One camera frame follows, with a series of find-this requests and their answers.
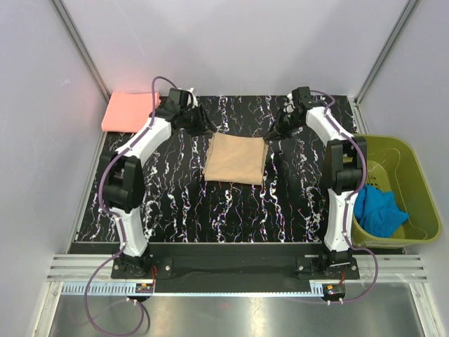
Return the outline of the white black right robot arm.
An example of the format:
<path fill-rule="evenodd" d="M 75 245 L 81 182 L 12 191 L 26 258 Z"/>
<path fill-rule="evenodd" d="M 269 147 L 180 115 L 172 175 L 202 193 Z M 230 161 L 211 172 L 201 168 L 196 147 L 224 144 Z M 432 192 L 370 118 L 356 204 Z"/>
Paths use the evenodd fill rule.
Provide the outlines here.
<path fill-rule="evenodd" d="M 352 248 L 351 226 L 355 201 L 367 174 L 366 141 L 346 131 L 326 107 L 293 107 L 278 111 L 265 141 L 283 140 L 301 127 L 308 126 L 326 146 L 322 179 L 329 196 L 328 226 L 323 239 L 327 256 L 319 272 L 334 278 L 344 269 Z"/>

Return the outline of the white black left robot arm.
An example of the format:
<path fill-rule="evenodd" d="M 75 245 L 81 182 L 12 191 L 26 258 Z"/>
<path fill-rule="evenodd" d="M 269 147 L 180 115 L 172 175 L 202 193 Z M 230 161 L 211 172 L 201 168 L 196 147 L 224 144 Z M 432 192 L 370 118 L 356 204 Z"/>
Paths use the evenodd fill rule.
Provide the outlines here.
<path fill-rule="evenodd" d="M 130 257 L 126 267 L 137 278 L 146 277 L 152 268 L 151 260 L 143 256 L 147 249 L 140 219 L 146 190 L 143 166 L 154 151 L 179 130 L 191 136 L 201 136 L 212 133 L 215 127 L 200 106 L 179 112 L 156 109 L 125 145 L 112 152 L 100 180 L 100 207 L 115 221 L 120 239 L 119 253 Z"/>

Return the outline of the beige t shirt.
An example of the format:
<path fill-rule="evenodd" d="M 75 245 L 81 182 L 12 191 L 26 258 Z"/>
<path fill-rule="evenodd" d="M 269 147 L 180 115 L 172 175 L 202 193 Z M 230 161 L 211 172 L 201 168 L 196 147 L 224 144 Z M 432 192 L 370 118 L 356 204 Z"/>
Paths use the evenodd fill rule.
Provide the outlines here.
<path fill-rule="evenodd" d="M 203 175 L 206 181 L 262 185 L 268 145 L 262 138 L 214 133 Z"/>

